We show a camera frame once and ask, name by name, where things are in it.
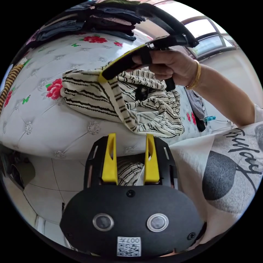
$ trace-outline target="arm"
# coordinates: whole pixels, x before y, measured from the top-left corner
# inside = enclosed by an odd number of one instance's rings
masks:
[[[252,101],[214,69],[201,65],[199,83],[193,90],[237,126],[254,123],[255,107]]]

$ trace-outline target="bed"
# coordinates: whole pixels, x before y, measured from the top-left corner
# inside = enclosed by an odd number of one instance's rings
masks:
[[[122,123],[91,118],[72,110],[61,98],[47,97],[47,88],[59,84],[64,71],[101,67],[149,41],[138,31],[135,35],[134,42],[105,34],[68,35],[31,50],[1,112],[0,143],[26,154],[83,160],[96,140],[116,132],[118,156],[144,152],[145,137],[130,132]],[[169,145],[210,132],[209,126],[204,132],[198,131],[184,88],[177,89],[185,132],[177,138],[164,139]]]

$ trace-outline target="qr code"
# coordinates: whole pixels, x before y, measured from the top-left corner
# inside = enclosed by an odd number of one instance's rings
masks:
[[[140,257],[141,256],[141,238],[118,237],[117,256]]]

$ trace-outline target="floor tile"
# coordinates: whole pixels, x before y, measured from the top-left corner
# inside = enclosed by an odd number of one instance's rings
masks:
[[[51,222],[60,222],[63,199],[59,191],[29,184],[24,193],[39,216]]]
[[[52,190],[58,190],[52,159],[33,155],[29,155],[28,158],[36,171],[36,176],[30,183]]]
[[[85,167],[78,160],[53,159],[53,168],[59,190],[83,190]]]
[[[70,192],[70,191],[60,191],[63,200],[65,201],[65,205],[68,204],[68,202],[70,201],[70,199],[75,196],[78,192]]]

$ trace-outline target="white t-shirt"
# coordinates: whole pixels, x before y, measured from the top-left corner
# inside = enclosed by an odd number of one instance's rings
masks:
[[[263,172],[263,109],[255,123],[170,146],[178,189],[195,204],[207,229],[204,244],[227,231],[252,201]]]

